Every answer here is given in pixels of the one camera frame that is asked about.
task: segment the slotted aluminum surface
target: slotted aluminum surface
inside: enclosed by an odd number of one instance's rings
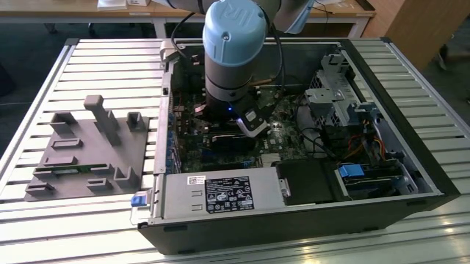
[[[151,186],[162,81],[159,43],[159,40],[82,40],[66,54],[67,63],[59,65],[34,124],[10,162],[11,169],[0,181],[0,263],[461,263],[469,260],[469,130],[440,98],[432,96],[434,92],[412,72],[414,69],[401,54],[396,55],[393,47],[378,40],[358,40],[354,44],[462,192],[462,197],[441,208],[414,214],[376,232],[195,256],[163,256],[130,222],[131,195],[24,202],[26,185],[52,134],[48,126],[52,113],[67,109],[76,118],[91,118],[82,103],[84,96],[96,92],[110,98],[106,107],[114,109],[117,117],[141,111],[153,118],[143,189]],[[360,80],[358,86],[370,99]]]

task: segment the power supply label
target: power supply label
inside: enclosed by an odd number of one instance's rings
[[[249,176],[206,180],[205,185],[209,213],[255,209]]]

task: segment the green circuit board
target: green circuit board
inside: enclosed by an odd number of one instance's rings
[[[259,107],[273,103],[277,89],[263,89],[258,98]],[[217,152],[211,148],[214,133],[206,133],[205,128],[211,124],[197,119],[191,113],[194,104],[201,98],[186,100],[185,111],[179,120],[179,143],[182,171],[203,172],[226,169],[259,168],[263,164],[262,155],[278,153],[281,160],[297,160],[307,157],[299,132],[295,127],[293,114],[295,111],[295,97],[282,98],[271,118],[269,128],[254,139],[254,147],[249,151]]]

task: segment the circuit board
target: circuit board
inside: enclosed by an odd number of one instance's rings
[[[278,94],[275,88],[262,88],[259,91],[257,103],[262,108],[273,103]],[[270,167],[271,161],[307,157],[293,119],[295,97],[287,96],[281,99],[269,120],[269,128],[255,139],[243,136],[234,120],[225,124],[214,124],[195,118],[193,109],[201,100],[202,97],[193,95],[182,100],[183,107],[178,107],[182,110],[178,113],[182,172]],[[230,138],[225,141],[227,144],[219,143],[222,146],[218,146],[217,150],[217,140],[227,138]]]

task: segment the robotic arm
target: robotic arm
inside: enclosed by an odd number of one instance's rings
[[[287,33],[299,33],[314,0],[158,0],[162,4],[206,14],[203,45],[206,105],[219,118],[237,117],[243,133],[254,138],[267,127],[249,92],[255,58],[271,23]]]

